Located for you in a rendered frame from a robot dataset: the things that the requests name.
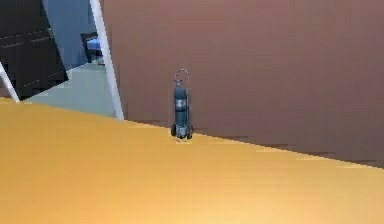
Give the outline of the black room door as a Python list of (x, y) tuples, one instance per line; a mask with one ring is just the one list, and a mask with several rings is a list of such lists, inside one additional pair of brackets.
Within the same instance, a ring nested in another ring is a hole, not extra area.
[(0, 0), (0, 75), (15, 101), (68, 80), (42, 0)]

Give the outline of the dark chair with blue seat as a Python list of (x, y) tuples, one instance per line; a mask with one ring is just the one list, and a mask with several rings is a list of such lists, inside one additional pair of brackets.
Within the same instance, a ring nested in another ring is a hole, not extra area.
[(98, 39), (98, 34), (96, 32), (81, 33), (80, 36), (82, 39), (87, 61), (89, 63), (92, 62), (93, 57), (102, 56), (100, 41)]

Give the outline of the blue gas cylinder on trolley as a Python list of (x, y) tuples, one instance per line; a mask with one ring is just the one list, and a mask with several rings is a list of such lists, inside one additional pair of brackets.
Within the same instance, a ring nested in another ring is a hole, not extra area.
[(190, 105), (188, 89), (182, 85), (182, 80), (178, 78), (180, 73), (184, 72), (189, 80), (190, 75), (186, 69), (179, 69), (175, 73), (175, 86), (173, 94), (174, 102), (174, 123), (171, 126), (171, 135), (178, 139), (191, 139), (193, 135), (193, 126), (190, 122)]

